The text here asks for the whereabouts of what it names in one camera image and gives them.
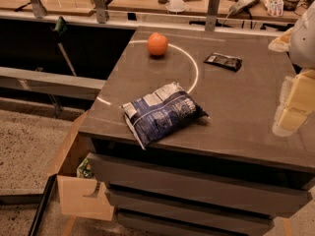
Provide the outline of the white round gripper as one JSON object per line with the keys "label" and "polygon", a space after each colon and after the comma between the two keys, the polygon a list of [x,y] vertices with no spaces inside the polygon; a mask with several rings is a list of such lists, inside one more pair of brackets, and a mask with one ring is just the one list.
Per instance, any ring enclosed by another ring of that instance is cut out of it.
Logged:
{"label": "white round gripper", "polygon": [[268,48],[275,52],[289,51],[293,64],[310,69],[294,78],[286,76],[282,84],[272,130],[276,136],[289,137],[315,111],[315,1],[294,27],[272,40]]}

